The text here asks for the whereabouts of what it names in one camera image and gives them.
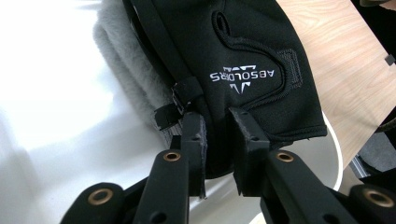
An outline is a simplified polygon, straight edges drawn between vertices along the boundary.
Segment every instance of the white logo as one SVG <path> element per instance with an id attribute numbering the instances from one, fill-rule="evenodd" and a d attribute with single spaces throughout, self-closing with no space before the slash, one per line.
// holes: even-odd
<path id="1" fill-rule="evenodd" d="M 256 70 L 256 65 L 244 65 L 239 67 L 223 67 L 223 72 L 212 73 L 210 78 L 212 81 L 225 80 L 230 83 L 231 89 L 234 89 L 238 94 L 244 93 L 246 86 L 250 86 L 253 79 L 273 77 L 275 70 Z"/>

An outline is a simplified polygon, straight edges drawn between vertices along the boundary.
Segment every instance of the wooden table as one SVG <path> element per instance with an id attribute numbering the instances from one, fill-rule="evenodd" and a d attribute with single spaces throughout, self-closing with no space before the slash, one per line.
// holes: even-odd
<path id="1" fill-rule="evenodd" d="M 396 66 L 350 1 L 277 1 L 308 56 L 344 168 L 396 106 Z"/>

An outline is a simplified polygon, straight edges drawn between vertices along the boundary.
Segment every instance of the wooden surface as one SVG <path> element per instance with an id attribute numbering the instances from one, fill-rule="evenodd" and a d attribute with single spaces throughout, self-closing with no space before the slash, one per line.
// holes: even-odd
<path id="1" fill-rule="evenodd" d="M 304 45 L 345 168 L 396 106 L 396 66 L 350 1 L 277 2 Z"/>

